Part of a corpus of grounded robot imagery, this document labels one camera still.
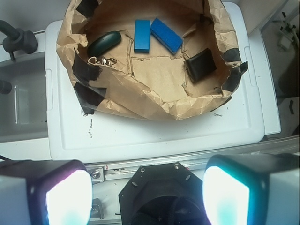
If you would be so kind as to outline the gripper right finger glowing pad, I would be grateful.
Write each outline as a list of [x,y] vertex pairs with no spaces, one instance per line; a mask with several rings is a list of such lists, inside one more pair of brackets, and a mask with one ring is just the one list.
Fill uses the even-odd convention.
[[300,157],[214,155],[203,175],[202,196],[213,225],[298,225]]

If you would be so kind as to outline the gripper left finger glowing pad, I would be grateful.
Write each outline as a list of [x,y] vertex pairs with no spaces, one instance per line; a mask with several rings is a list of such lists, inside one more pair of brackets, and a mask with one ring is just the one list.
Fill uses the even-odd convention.
[[2,225],[86,225],[92,195],[91,176],[79,160],[0,163]]

